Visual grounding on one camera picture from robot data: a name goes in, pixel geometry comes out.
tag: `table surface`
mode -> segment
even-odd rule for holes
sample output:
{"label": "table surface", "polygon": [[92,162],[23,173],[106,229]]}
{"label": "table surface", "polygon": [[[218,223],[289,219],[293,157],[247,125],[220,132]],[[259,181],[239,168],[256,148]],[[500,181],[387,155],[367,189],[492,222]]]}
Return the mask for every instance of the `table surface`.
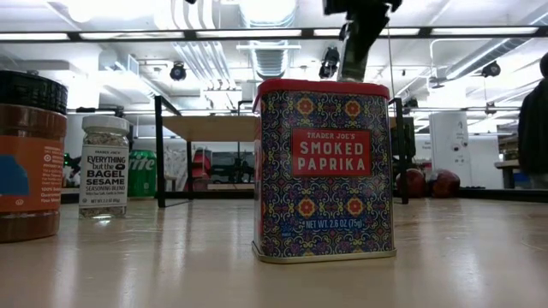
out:
{"label": "table surface", "polygon": [[502,168],[514,168],[518,169],[520,168],[520,162],[517,159],[512,159],[504,162],[496,162],[495,168],[502,169]]}
{"label": "table surface", "polygon": [[79,220],[0,245],[0,307],[546,307],[548,206],[469,199],[395,205],[396,258],[262,264],[252,200]]}
{"label": "table surface", "polygon": [[255,141],[255,116],[164,116],[164,126],[186,141]]}

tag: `camera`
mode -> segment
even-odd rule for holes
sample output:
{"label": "camera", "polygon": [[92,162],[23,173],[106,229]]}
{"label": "camera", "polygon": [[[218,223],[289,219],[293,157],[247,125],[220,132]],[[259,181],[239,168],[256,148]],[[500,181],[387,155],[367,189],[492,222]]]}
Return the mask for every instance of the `camera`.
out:
{"label": "camera", "polygon": [[501,68],[497,64],[497,61],[487,64],[482,70],[481,75],[485,78],[487,77],[497,77],[500,75]]}
{"label": "camera", "polygon": [[185,69],[184,63],[182,62],[173,63],[173,68],[171,69],[170,77],[174,81],[185,80],[185,78],[187,78],[187,70]]}
{"label": "camera", "polygon": [[339,51],[336,47],[328,47],[322,59],[322,66],[319,68],[319,78],[329,79],[337,72],[339,63]]}

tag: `table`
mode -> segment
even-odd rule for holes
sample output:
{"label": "table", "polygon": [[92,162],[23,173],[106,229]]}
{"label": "table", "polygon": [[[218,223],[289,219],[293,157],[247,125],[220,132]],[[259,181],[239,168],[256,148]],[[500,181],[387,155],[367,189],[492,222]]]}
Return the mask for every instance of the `table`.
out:
{"label": "table", "polygon": [[504,188],[514,189],[514,170],[520,169],[520,163],[518,162],[518,160],[512,159],[504,162],[496,162],[494,163],[494,165],[495,168],[501,169],[503,171]]}

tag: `spice jar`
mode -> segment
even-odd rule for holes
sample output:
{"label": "spice jar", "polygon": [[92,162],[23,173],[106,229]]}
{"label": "spice jar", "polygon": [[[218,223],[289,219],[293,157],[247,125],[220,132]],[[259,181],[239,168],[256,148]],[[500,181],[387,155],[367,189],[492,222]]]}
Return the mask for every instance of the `spice jar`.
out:
{"label": "spice jar", "polygon": [[129,122],[90,115],[80,161],[80,218],[123,217],[128,202]]}
{"label": "spice jar", "polygon": [[59,229],[67,88],[0,71],[0,242]]}

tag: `fluorescent light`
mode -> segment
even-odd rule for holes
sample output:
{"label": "fluorescent light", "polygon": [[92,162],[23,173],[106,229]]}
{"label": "fluorescent light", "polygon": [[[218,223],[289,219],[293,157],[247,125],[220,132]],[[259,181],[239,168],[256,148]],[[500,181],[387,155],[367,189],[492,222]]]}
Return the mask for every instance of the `fluorescent light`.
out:
{"label": "fluorescent light", "polygon": [[115,32],[104,32],[104,33],[81,33],[80,37],[82,39],[184,39],[185,35],[183,32],[126,32],[126,33],[115,33]]}
{"label": "fluorescent light", "polygon": [[[388,36],[390,30],[390,35],[408,35],[413,36],[419,34],[419,28],[385,28],[381,31],[381,36]],[[328,36],[328,37],[338,37],[341,29],[316,29],[314,30],[314,36]]]}
{"label": "fluorescent light", "polygon": [[316,29],[314,36],[333,36],[338,37],[341,29]]}
{"label": "fluorescent light", "polygon": [[67,111],[67,115],[110,115],[113,116],[115,114],[114,111],[95,111],[95,112],[76,112],[74,110]]}
{"label": "fluorescent light", "polygon": [[237,45],[237,50],[299,50],[300,45],[269,45],[269,44],[257,44],[257,45]]}
{"label": "fluorescent light", "polygon": [[199,39],[217,39],[217,38],[248,38],[263,39],[271,37],[300,37],[302,30],[297,29],[260,29],[260,30],[240,30],[240,31],[198,31],[196,37]]}
{"label": "fluorescent light", "polygon": [[66,33],[0,33],[0,40],[69,40]]}
{"label": "fluorescent light", "polygon": [[[511,136],[513,133],[468,133],[468,136]],[[416,133],[415,136],[430,136],[429,133]]]}
{"label": "fluorescent light", "polygon": [[[156,139],[154,136],[134,137],[134,139]],[[164,136],[164,139],[181,139],[179,136]]]}
{"label": "fluorescent light", "polygon": [[383,29],[381,31],[380,35],[389,35],[390,30],[390,36],[396,36],[396,35],[417,35],[419,34],[420,29],[419,28],[389,28],[389,29]]}
{"label": "fluorescent light", "polygon": [[473,27],[473,28],[435,28],[432,35],[510,35],[510,34],[533,34],[539,30],[538,27]]}

